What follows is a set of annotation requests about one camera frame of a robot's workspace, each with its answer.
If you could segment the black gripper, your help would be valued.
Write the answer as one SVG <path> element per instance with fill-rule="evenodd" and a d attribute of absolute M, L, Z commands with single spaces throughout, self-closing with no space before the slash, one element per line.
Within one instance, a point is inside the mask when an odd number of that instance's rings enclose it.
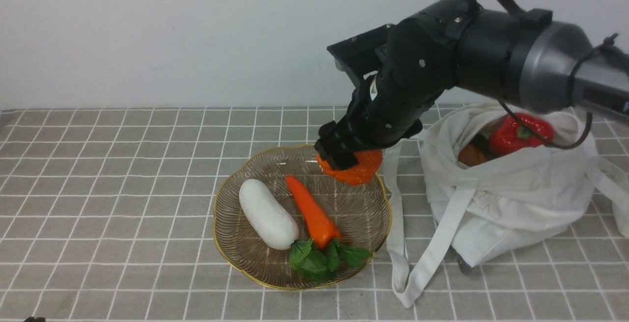
<path fill-rule="evenodd" d="M 335 171 L 358 152 L 384 149 L 421 129 L 420 116 L 455 85 L 456 49 L 481 12 L 476 2 L 439 0 L 393 24 L 382 68 L 355 88 L 342 120 L 322 125 L 315 149 Z"/>

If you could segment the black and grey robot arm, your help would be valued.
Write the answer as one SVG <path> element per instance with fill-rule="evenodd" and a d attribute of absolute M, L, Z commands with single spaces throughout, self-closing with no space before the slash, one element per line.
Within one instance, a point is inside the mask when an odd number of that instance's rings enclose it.
<path fill-rule="evenodd" d="M 355 86 L 346 114 L 322 125 L 314 146 L 335 170 L 418 134 L 420 116 L 454 87 L 537 114 L 579 107 L 628 122 L 628 56 L 613 37 L 593 46 L 549 10 L 510 15 L 440 0 L 327 49 Z"/>

